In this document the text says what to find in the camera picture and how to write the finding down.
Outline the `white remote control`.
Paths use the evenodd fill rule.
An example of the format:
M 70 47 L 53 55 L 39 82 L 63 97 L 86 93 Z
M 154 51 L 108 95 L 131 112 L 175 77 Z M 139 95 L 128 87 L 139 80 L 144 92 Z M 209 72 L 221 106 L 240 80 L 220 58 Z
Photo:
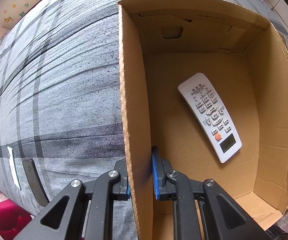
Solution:
M 225 163 L 242 147 L 228 110 L 209 79 L 196 73 L 178 86 L 178 91 L 201 124 L 220 163 Z

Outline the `black smartphone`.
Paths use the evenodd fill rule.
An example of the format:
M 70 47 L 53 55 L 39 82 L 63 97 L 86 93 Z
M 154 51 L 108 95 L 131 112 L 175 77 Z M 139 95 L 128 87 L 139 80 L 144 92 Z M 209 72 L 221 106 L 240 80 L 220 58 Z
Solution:
M 28 181 L 28 184 L 32 190 L 32 193 L 38 204 L 45 207 L 49 203 L 49 199 L 41 183 L 39 174 L 37 172 L 33 159 L 23 160 L 23 168 Z

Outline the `red mattress sheet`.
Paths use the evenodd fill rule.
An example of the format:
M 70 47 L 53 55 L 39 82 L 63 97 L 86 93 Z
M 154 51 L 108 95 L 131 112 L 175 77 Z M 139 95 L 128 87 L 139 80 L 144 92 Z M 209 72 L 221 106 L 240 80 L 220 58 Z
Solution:
M 3 239 L 14 239 L 31 220 L 31 214 L 10 199 L 0 202 L 0 236 Z

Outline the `white smartphone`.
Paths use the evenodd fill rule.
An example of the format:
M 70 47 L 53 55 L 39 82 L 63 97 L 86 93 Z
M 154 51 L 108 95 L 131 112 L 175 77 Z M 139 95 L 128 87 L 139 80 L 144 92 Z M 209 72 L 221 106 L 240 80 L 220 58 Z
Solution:
M 21 186 L 19 183 L 17 170 L 16 170 L 16 166 L 15 166 L 15 161 L 14 161 L 13 148 L 11 148 L 10 146 L 7 146 L 7 151 L 8 151 L 8 156 L 9 156 L 9 166 L 10 166 L 10 170 L 11 170 L 13 183 L 15 184 L 15 186 L 19 190 L 21 190 Z

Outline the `grey plaid bed cover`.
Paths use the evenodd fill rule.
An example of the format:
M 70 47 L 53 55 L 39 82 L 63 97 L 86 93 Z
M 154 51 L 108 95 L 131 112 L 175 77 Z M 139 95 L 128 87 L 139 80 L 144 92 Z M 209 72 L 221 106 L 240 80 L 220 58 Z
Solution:
M 241 149 L 220 163 L 178 86 L 204 74 Z M 7 146 L 21 190 L 13 183 Z M 171 239 L 151 148 L 214 179 L 257 223 L 288 204 L 288 34 L 263 0 L 42 0 L 0 40 L 0 190 L 32 214 L 31 158 L 50 198 L 126 159 L 114 239 Z

